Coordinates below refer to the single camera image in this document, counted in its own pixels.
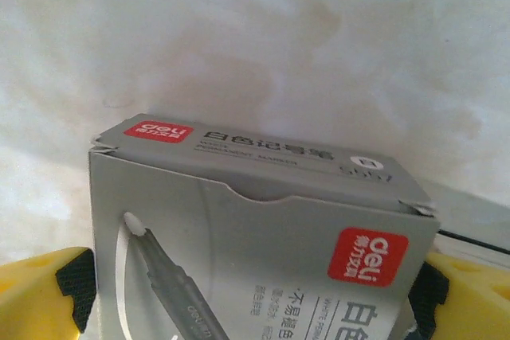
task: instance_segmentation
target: gray box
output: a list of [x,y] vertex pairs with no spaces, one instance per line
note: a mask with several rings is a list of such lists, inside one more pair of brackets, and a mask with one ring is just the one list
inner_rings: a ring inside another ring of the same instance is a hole
[[195,281],[229,340],[386,339],[439,227],[417,182],[381,155],[153,115],[94,143],[105,339],[194,340],[152,291],[126,211]]

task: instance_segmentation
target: red square label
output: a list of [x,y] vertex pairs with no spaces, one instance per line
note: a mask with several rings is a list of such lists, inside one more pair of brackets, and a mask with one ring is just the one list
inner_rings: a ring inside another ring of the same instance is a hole
[[408,246],[403,235],[345,229],[336,243],[328,275],[344,282],[387,287],[393,283]]
[[160,123],[159,121],[142,121],[127,129],[124,134],[138,139],[152,139],[162,143],[181,143],[193,131],[192,127]]

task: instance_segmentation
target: printed marker image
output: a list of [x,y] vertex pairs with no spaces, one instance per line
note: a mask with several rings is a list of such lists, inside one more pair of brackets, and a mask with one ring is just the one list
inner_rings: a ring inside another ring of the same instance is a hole
[[165,253],[154,234],[132,213],[124,214],[148,268],[151,287],[183,340],[229,340],[196,283]]

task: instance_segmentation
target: deli logo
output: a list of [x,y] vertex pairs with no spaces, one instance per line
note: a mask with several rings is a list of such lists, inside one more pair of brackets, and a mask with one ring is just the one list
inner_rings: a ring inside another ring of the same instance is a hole
[[138,139],[152,139],[162,143],[181,143],[193,131],[192,127],[161,123],[159,121],[142,121],[127,129],[124,134]]
[[403,235],[345,229],[336,243],[328,275],[335,280],[387,287],[393,283],[408,246]]

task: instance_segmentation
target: box top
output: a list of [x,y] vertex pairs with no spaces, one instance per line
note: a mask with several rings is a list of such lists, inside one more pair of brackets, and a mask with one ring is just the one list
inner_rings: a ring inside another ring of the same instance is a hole
[[432,215],[431,201],[392,158],[227,127],[139,114],[105,131],[92,153],[224,182],[250,199],[298,195]]

